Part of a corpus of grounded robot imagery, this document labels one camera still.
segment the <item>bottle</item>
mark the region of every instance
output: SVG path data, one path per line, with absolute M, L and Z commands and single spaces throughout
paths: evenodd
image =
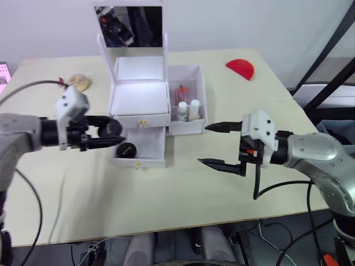
M 179 102 L 179 108 L 177 109 L 177 119 L 179 121 L 187 121 L 187 103 L 184 101 Z
M 199 107 L 200 107 L 200 101 L 198 101 L 198 100 L 191 101 L 190 112 L 189 112 L 189 121 L 194 121 L 196 119 L 200 119 Z

